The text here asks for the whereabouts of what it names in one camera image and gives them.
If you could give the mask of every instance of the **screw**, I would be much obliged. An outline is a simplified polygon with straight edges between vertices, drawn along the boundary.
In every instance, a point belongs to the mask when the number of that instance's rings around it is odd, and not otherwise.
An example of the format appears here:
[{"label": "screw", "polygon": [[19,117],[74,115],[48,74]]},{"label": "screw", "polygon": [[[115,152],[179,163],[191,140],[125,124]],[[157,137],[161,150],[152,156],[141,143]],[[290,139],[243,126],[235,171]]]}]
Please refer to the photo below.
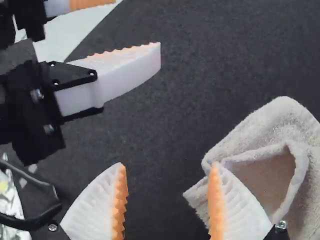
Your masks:
[{"label": "screw", "polygon": [[44,125],[43,129],[44,129],[45,134],[47,134],[47,135],[50,135],[55,131],[54,126],[52,126],[51,124]]},{"label": "screw", "polygon": [[58,231],[58,226],[56,225],[56,224],[50,224],[49,226],[48,226],[48,230],[50,231],[50,232],[56,232],[56,231]]},{"label": "screw", "polygon": [[44,99],[45,96],[42,94],[42,92],[40,91],[40,89],[35,89],[35,90],[32,90],[30,92],[31,94],[31,97],[32,97],[32,100],[35,102],[35,103],[38,103],[40,100]]},{"label": "screw", "polygon": [[280,221],[278,224],[275,225],[275,228],[277,230],[284,231],[284,230],[287,229],[287,222],[286,221]]}]

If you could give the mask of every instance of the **orange serrated edge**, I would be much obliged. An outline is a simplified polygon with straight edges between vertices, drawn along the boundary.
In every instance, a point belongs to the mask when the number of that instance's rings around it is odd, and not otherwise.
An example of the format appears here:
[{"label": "orange serrated edge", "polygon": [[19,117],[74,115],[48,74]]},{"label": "orange serrated edge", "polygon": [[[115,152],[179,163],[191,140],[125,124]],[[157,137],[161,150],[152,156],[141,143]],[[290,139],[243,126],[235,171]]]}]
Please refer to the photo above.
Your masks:
[{"label": "orange serrated edge", "polygon": [[123,240],[125,236],[125,212],[128,192],[128,181],[126,167],[122,164],[119,167],[119,172],[114,187],[114,200],[113,200],[113,216],[112,216],[112,240]]},{"label": "orange serrated edge", "polygon": [[210,240],[224,240],[224,200],[218,168],[213,166],[208,180],[208,215]]},{"label": "orange serrated edge", "polygon": [[140,46],[132,46],[132,47],[124,47],[122,49],[114,49],[112,51],[104,51],[103,53],[95,53],[93,55],[89,55],[86,58],[92,58],[92,57],[102,57],[105,54],[111,54],[111,53],[117,53],[117,52],[121,52],[121,51],[127,51],[130,49],[136,49],[136,48],[141,48],[141,47],[147,47],[153,44],[157,44],[157,42],[150,42],[149,44],[142,44]]},{"label": "orange serrated edge", "polygon": [[71,12],[90,7],[115,4],[116,0],[70,0],[69,7]]}]

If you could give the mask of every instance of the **dark gray carpet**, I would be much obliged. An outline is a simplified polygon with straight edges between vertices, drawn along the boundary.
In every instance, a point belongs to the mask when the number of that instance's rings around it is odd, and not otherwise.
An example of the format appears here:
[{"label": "dark gray carpet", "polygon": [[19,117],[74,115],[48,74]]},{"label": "dark gray carpet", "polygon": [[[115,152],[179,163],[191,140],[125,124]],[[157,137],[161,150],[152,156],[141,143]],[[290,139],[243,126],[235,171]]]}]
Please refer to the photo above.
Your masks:
[{"label": "dark gray carpet", "polygon": [[[162,70],[103,114],[66,124],[67,149],[42,161],[39,173],[72,202],[121,161],[129,174],[127,240],[206,240],[182,197],[203,177],[202,157],[277,96],[319,118],[319,40],[318,0],[124,0],[68,60],[160,41]],[[21,195],[28,214],[38,211],[31,186]]]}]

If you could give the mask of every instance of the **towel fold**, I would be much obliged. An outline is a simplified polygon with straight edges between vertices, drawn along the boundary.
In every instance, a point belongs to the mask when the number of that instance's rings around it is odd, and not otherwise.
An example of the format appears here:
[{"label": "towel fold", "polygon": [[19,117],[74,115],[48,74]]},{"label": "towel fold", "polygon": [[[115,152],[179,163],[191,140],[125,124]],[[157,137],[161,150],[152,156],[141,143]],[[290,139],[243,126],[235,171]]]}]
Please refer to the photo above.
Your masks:
[{"label": "towel fold", "polygon": [[204,156],[206,176],[183,196],[207,228],[207,176],[214,162],[250,190],[272,224],[287,221],[291,240],[320,239],[320,123],[298,102],[276,98]]}]

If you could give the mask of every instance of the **terry cloth towel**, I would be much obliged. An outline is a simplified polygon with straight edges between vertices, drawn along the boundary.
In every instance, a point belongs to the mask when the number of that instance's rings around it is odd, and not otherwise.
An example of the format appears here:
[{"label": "terry cloth towel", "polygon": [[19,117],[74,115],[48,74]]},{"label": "terry cloth towel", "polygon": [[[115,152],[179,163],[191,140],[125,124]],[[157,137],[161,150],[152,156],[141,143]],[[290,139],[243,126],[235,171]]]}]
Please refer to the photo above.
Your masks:
[{"label": "terry cloth towel", "polygon": [[206,176],[183,196],[208,229],[208,176],[214,162],[250,190],[272,224],[287,221],[291,240],[320,239],[320,123],[298,102],[276,98],[204,156]]}]

